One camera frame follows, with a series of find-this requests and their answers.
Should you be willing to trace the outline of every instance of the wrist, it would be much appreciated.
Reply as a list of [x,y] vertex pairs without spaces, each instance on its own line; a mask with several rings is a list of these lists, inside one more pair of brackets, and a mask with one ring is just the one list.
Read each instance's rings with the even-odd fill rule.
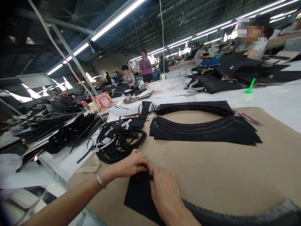
[[116,179],[116,175],[110,166],[105,170],[100,171],[98,176],[104,186],[107,186],[110,182]]

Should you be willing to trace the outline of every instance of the beige cutting mat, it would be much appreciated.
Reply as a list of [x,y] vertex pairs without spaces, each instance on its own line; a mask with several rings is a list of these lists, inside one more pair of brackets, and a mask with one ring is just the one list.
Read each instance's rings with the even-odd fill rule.
[[[269,210],[287,197],[301,206],[301,134],[261,108],[237,108],[264,126],[255,126],[262,144],[162,141],[147,137],[139,148],[150,167],[174,171],[182,198],[220,213],[245,215]],[[178,123],[202,123],[220,118],[202,111],[163,116]],[[150,121],[144,130],[149,134]],[[83,164],[93,164],[94,154]],[[99,170],[106,168],[102,164]],[[72,188],[92,174],[73,175]],[[129,178],[116,179],[97,194],[88,207],[107,225],[156,225],[123,205]]]

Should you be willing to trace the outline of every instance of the white shirt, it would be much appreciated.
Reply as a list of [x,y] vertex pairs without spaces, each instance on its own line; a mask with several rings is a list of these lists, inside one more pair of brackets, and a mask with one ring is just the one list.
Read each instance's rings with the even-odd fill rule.
[[194,56],[194,64],[201,64],[203,62],[203,59],[200,57],[203,56],[204,50],[199,49],[197,53]]
[[235,52],[242,52],[246,50],[256,49],[257,53],[253,57],[251,57],[251,59],[260,60],[266,50],[266,46],[267,46],[267,38],[259,38],[258,41],[255,41],[255,45],[250,45],[248,48],[246,48],[245,45],[240,45],[235,50]]

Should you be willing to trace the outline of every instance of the plastic bag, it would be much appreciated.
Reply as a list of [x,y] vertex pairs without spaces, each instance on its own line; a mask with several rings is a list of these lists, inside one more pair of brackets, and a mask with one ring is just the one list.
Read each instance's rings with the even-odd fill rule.
[[147,89],[153,91],[166,92],[171,90],[183,90],[190,83],[191,78],[170,78],[164,80],[158,80],[156,82],[149,83]]

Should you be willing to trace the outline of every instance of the ceiling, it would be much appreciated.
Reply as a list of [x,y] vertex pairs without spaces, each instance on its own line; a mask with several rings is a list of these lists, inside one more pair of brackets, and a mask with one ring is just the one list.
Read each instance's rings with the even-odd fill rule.
[[[275,0],[162,0],[164,44],[196,34],[206,28],[223,23],[236,16],[274,2]],[[124,4],[123,0],[35,0],[39,12],[46,17],[63,21],[69,27],[56,24],[71,49],[77,47],[114,12]],[[287,9],[275,10],[273,14]],[[33,9],[27,1],[14,8],[8,17],[5,40],[1,42],[1,78],[20,74],[43,73],[55,66],[62,57],[50,42],[37,19],[32,19]],[[49,25],[49,31],[65,55],[67,51]],[[209,35],[209,39],[221,36],[224,31]],[[123,53],[129,59],[140,50],[155,50],[163,46],[162,22],[159,0],[147,0],[126,18],[111,28],[96,42],[91,43],[77,58],[82,66],[92,70],[91,61],[111,53]],[[51,77],[70,74],[67,67],[59,69]],[[8,82],[1,82],[0,88]]]

